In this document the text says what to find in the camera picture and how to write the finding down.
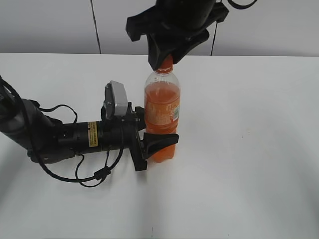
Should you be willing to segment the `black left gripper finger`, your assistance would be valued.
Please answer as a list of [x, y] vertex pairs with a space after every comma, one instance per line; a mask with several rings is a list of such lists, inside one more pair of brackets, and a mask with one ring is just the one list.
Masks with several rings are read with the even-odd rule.
[[142, 153], [144, 159], [148, 159], [162, 149], [178, 143], [179, 135], [172, 134], [151, 134], [144, 133], [142, 140]]
[[146, 128], [145, 123], [145, 109], [142, 107], [135, 107], [135, 114], [138, 118], [137, 124], [138, 124], [138, 130], [143, 130]]

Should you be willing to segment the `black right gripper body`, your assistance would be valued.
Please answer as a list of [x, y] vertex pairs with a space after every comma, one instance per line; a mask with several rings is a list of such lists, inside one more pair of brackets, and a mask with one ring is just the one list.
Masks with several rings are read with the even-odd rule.
[[214, 22], [223, 22], [228, 13], [223, 3], [214, 0], [158, 0], [147, 10], [128, 17], [126, 32], [131, 41], [150, 34], [192, 37]]

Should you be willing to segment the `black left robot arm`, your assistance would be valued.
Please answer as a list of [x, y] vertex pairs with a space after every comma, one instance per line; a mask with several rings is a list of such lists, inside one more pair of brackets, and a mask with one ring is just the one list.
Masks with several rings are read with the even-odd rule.
[[44, 109], [33, 100], [18, 99], [4, 80], [0, 81], [0, 131], [27, 150], [28, 157], [53, 164], [87, 154], [129, 149], [136, 171], [147, 169], [147, 159], [174, 145], [179, 136], [139, 132], [145, 129], [144, 109], [132, 108], [122, 83], [110, 81], [105, 87], [101, 120], [63, 123], [46, 116], [56, 108]]

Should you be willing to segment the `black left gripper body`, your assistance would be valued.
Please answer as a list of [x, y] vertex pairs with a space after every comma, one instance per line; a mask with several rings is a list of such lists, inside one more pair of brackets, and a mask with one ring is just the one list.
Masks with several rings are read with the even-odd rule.
[[128, 103], [127, 112], [123, 117], [106, 118], [106, 110], [101, 108], [101, 121], [99, 143], [102, 150], [119, 150], [119, 154], [114, 163], [109, 166], [112, 170], [119, 163], [124, 149], [129, 149], [133, 165], [136, 171], [147, 169], [147, 160], [144, 159], [140, 136], [137, 124], [137, 116], [132, 108], [132, 103]]

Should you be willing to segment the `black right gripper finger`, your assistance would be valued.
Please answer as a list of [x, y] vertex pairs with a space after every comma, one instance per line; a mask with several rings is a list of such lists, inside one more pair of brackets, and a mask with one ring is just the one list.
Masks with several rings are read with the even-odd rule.
[[157, 70], [164, 59], [174, 51], [171, 37], [159, 34], [148, 34], [148, 62], [153, 70]]
[[209, 39], [209, 32], [207, 29], [203, 30], [197, 35], [186, 37], [177, 42], [176, 47], [171, 52], [173, 64], [177, 64], [185, 55], [193, 50], [198, 45], [206, 42]]

